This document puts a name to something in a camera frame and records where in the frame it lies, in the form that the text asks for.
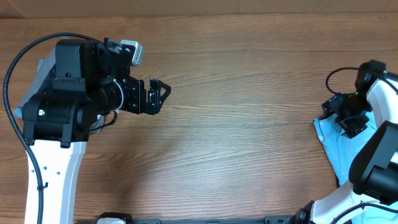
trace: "white plastic housing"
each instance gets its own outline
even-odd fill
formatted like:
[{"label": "white plastic housing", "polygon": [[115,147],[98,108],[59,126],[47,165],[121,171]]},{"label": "white plastic housing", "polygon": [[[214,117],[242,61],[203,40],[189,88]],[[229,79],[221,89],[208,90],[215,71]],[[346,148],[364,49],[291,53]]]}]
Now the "white plastic housing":
[{"label": "white plastic housing", "polygon": [[[390,79],[387,81],[398,88],[398,82]],[[372,106],[377,128],[384,121],[398,124],[398,95],[386,82],[376,80],[366,94],[366,99]]]},{"label": "white plastic housing", "polygon": [[[354,193],[353,184],[347,180],[329,196],[314,202],[311,209],[310,220],[316,224],[330,224],[337,215],[361,202],[379,203],[375,198],[365,194],[357,195]],[[345,223],[369,208],[372,207],[365,207],[364,210],[362,210],[362,208],[356,209],[345,215],[337,224]]]},{"label": "white plastic housing", "polygon": [[[73,142],[69,149],[63,149],[58,141],[36,140],[30,148],[39,163],[43,183],[48,183],[44,189],[42,224],[72,224],[77,175],[86,151],[86,142]],[[36,224],[39,194],[36,173],[29,156],[28,163],[25,224]]]}]

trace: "black bracket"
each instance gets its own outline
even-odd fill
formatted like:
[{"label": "black bracket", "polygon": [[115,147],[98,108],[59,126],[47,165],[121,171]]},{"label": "black bracket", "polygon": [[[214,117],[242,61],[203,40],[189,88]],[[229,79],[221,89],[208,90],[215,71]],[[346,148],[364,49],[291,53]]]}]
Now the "black bracket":
[{"label": "black bracket", "polygon": [[146,113],[154,115],[159,113],[164,101],[172,92],[172,88],[169,85],[154,78],[150,80],[148,92],[144,89],[144,81],[131,77],[130,79],[124,79],[122,86],[128,89],[122,110],[135,114]]},{"label": "black bracket", "polygon": [[371,107],[366,99],[356,93],[337,93],[322,103],[322,111],[325,118],[336,113],[335,122],[344,129],[345,136],[351,139],[367,128],[369,118],[365,113],[371,111]]},{"label": "black bracket", "polygon": [[160,109],[163,106],[164,101],[172,92],[172,88],[160,80],[156,80],[151,78],[149,82],[149,90],[148,90],[148,102],[145,107],[145,113],[154,115],[160,112]]}]

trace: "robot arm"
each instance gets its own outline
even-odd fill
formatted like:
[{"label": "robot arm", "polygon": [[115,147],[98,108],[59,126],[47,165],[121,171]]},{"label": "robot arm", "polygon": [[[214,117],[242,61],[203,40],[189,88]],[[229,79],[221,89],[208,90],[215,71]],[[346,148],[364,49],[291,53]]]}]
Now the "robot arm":
[{"label": "robot arm", "polygon": [[[73,223],[78,171],[97,114],[159,113],[171,87],[151,79],[147,92],[144,81],[130,77],[130,67],[139,66],[143,55],[141,44],[131,40],[57,42],[50,82],[43,83],[44,91],[34,94],[22,109],[24,137],[44,183],[43,224]],[[33,224],[39,211],[37,170],[28,161],[25,224]]]},{"label": "robot arm", "polygon": [[[384,64],[376,61],[363,66],[381,66],[385,69]],[[380,70],[374,72],[379,72],[398,88],[396,75]],[[361,71],[358,72],[356,86],[357,93],[366,96],[374,111],[377,131],[355,157],[349,180],[326,198],[312,204],[309,218],[302,219],[307,223],[345,223],[369,209],[363,206],[364,203],[390,205],[398,200],[398,94],[383,78],[375,78]],[[357,209],[338,217],[355,207]]]}]

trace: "metal bracket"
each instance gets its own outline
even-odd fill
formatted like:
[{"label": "metal bracket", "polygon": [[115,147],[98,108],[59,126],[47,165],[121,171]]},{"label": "metal bracket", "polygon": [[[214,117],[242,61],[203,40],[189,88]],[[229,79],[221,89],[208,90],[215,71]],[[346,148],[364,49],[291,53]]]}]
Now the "metal bracket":
[{"label": "metal bracket", "polygon": [[365,112],[371,111],[371,108],[369,103],[356,93],[337,93],[322,103],[322,111],[325,118],[336,113],[335,122],[344,129],[345,136],[351,139],[367,128],[366,123],[369,119]]},{"label": "metal bracket", "polygon": [[[151,78],[149,82],[148,102],[145,107],[145,113],[154,115],[160,112],[164,101],[172,92],[172,88],[160,80]],[[161,95],[161,90],[165,89],[165,93]]]}]

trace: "light blue cloth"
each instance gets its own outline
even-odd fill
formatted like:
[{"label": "light blue cloth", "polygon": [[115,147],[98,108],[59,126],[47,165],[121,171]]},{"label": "light blue cloth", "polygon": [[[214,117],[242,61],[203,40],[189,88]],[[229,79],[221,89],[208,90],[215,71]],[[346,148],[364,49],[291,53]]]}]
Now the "light blue cloth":
[{"label": "light blue cloth", "polygon": [[[349,168],[355,156],[376,132],[377,127],[373,112],[366,113],[366,116],[369,118],[369,122],[366,123],[368,128],[353,139],[342,135],[345,131],[339,124],[335,123],[336,114],[323,120],[315,118],[313,121],[319,141],[323,144],[340,185],[343,185],[348,180]],[[390,207],[398,209],[398,203],[394,203]],[[371,208],[351,221],[353,224],[398,223],[398,215]]]}]

